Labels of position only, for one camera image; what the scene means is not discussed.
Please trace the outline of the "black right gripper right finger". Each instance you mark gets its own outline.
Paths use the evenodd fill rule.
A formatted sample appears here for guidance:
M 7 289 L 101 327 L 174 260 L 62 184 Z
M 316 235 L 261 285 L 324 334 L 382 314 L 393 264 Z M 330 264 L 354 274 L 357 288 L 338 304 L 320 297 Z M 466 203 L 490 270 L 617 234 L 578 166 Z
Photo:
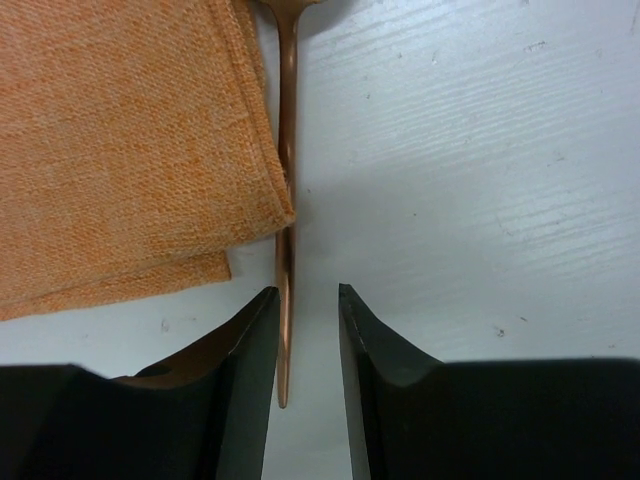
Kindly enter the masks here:
M 635 479 L 639 363 L 445 363 L 338 295 L 356 479 Z

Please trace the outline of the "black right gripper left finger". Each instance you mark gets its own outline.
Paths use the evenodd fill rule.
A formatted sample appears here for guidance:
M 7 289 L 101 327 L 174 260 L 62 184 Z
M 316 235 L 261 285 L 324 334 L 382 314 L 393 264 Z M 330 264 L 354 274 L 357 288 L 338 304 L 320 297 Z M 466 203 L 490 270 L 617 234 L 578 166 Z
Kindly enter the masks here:
M 73 364 L 1 370 L 5 479 L 258 479 L 279 343 L 268 287 L 137 374 Z

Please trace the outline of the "orange cloth placemat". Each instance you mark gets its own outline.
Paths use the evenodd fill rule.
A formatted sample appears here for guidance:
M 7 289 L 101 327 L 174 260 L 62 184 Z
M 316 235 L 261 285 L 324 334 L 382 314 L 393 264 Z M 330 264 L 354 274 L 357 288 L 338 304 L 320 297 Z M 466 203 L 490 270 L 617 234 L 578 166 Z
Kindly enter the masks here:
M 1 317 L 226 281 L 294 219 L 245 1 L 1 5 Z

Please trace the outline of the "copper spoon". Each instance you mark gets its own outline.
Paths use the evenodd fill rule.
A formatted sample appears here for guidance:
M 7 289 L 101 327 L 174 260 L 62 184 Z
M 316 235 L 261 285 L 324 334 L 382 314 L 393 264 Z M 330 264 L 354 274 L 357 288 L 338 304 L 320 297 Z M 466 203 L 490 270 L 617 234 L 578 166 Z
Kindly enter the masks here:
M 274 17 L 279 43 L 278 156 L 287 194 L 296 202 L 296 141 L 298 96 L 298 26 L 311 1 L 272 0 L 261 3 Z M 275 235 L 275 272 L 280 295 L 279 350 L 276 365 L 277 402 L 285 409 L 290 399 L 295 300 L 296 227 Z

